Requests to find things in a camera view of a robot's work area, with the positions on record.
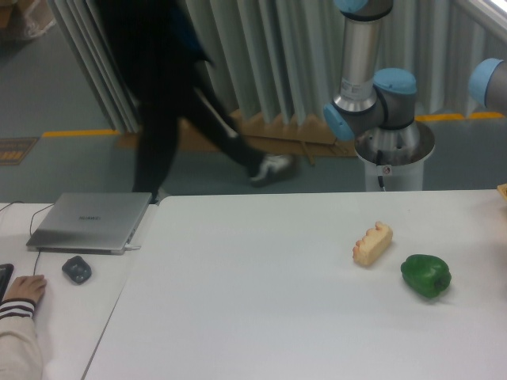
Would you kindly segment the operator right hand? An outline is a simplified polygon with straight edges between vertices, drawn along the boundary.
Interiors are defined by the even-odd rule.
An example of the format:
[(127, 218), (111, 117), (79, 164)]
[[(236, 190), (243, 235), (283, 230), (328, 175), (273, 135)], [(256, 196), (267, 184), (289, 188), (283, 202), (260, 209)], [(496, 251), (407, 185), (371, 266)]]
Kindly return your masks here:
[(36, 306), (44, 295), (47, 283), (44, 275), (17, 277), (5, 293), (3, 301), (26, 300)]

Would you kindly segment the striped beige sleeve forearm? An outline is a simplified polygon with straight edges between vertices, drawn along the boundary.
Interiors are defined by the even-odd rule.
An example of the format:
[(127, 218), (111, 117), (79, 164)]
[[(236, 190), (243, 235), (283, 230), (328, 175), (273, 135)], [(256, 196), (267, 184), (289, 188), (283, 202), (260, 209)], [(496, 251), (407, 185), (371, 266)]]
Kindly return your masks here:
[(26, 298), (1, 303), (1, 379), (42, 379), (35, 308), (36, 303)]

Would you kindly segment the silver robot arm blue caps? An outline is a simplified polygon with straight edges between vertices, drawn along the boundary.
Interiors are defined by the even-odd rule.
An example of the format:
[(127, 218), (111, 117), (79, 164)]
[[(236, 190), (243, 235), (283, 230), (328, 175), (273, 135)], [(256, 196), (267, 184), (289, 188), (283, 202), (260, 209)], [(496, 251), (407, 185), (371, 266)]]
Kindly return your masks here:
[(495, 79), (506, 68), (499, 58), (473, 64), (474, 52), (461, 32), (450, 38), (449, 1), (410, 1), (412, 11), (392, 25), (396, 1), (337, 1), (345, 17), (341, 86), (324, 108), (326, 122), (340, 140), (390, 124), (400, 112), (413, 116), (417, 107), (436, 111), (451, 93), (469, 96), (493, 112), (506, 110), (506, 81)]

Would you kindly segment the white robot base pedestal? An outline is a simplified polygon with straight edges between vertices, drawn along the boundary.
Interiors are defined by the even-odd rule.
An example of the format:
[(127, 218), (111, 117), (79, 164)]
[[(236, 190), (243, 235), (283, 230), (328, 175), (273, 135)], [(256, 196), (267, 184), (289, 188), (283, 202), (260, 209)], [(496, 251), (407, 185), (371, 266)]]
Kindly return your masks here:
[(435, 136), (425, 124), (414, 121), (408, 127), (365, 132), (355, 141), (355, 151), (364, 164), (368, 192), (421, 191), (425, 161), (435, 148)]

